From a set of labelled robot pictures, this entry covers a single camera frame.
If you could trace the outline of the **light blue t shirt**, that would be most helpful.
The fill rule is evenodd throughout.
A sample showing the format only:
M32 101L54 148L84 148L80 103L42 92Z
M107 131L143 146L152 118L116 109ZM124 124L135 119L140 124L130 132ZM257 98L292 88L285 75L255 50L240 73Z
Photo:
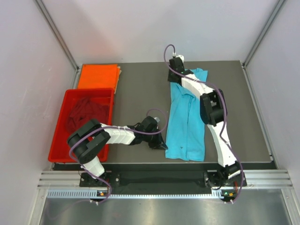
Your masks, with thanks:
M189 90L170 83L171 108L166 132L165 157L203 162L205 124L200 117L200 101Z

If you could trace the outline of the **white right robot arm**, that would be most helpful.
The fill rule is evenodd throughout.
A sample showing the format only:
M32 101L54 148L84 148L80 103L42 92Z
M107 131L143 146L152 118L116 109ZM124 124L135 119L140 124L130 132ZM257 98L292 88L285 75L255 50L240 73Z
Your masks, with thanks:
M243 167L232 151L227 133L227 108L223 91L213 84L201 81L191 70L186 70L183 55L173 53L168 67L168 81L179 84L200 101L200 117L209 128L217 150L219 181L228 186L236 177L241 176L243 182Z

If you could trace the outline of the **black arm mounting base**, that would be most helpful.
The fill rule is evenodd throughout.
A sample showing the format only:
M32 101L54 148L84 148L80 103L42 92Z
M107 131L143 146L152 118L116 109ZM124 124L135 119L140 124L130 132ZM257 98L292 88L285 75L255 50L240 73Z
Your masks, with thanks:
M210 188L247 186L245 176L224 180L223 169L216 163L104 164L102 180L82 173L80 187L112 186L116 195L207 194Z

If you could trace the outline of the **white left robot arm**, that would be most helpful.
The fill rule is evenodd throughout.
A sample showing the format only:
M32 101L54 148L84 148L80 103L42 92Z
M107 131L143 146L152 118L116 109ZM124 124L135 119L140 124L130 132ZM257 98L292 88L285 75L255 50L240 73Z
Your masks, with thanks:
M107 144L138 145L146 142L151 149L167 150L157 117L147 116L132 126L110 126L91 119L67 139L69 156L81 165L91 182L101 186L106 182L105 169L98 153Z

